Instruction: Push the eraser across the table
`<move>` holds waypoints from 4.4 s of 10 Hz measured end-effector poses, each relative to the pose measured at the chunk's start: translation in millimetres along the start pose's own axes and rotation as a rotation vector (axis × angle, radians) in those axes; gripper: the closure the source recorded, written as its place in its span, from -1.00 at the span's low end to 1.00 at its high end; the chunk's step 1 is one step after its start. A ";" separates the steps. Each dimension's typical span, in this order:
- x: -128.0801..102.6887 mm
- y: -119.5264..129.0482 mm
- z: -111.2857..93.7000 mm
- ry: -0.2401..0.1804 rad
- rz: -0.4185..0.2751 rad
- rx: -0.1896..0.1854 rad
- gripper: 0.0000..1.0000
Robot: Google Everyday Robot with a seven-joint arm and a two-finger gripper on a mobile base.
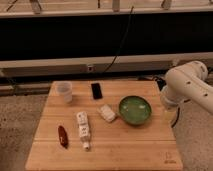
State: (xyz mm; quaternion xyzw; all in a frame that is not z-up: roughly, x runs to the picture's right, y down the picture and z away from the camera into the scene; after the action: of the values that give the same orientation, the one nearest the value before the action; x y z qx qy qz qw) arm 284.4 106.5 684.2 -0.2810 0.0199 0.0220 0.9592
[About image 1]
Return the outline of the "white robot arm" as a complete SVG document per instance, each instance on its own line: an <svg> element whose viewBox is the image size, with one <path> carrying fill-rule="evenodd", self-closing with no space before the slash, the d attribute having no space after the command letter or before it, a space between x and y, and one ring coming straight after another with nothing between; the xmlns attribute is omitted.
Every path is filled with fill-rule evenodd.
<svg viewBox="0 0 213 171"><path fill-rule="evenodd" d="M166 85L160 99L166 109L176 108L190 99L213 115L213 86L205 80L208 69L203 62L191 61L173 67L165 74Z"/></svg>

